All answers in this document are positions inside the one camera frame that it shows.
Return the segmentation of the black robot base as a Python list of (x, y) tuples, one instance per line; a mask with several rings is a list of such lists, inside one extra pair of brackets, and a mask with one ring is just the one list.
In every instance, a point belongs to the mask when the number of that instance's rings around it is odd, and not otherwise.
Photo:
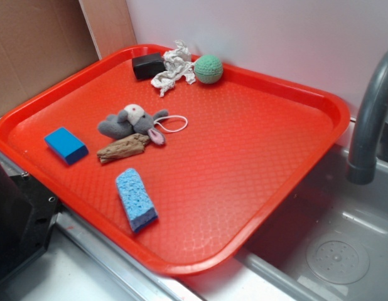
[(48, 249), (58, 197), (30, 174), (0, 164), (0, 285)]

